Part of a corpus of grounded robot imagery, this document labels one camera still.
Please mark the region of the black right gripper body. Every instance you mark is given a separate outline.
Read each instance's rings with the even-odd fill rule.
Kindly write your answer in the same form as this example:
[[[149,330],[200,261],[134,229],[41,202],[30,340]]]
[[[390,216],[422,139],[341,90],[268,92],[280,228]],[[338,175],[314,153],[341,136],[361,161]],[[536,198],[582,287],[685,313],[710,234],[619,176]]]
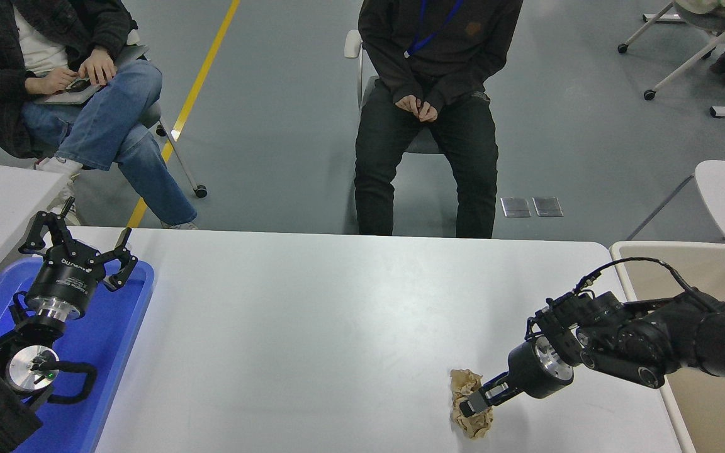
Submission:
[[[507,358],[507,383],[532,398],[542,399],[573,383],[573,368],[546,338],[533,338],[516,347]]]

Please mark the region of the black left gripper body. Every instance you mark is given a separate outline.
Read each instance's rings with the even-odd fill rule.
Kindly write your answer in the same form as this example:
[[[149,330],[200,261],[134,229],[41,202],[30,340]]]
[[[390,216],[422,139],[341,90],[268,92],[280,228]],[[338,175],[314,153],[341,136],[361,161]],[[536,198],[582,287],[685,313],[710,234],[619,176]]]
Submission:
[[[86,311],[104,278],[104,265],[89,263],[98,253],[84,243],[50,247],[26,294],[26,304],[37,311],[41,301],[55,299],[72,305],[75,311]]]

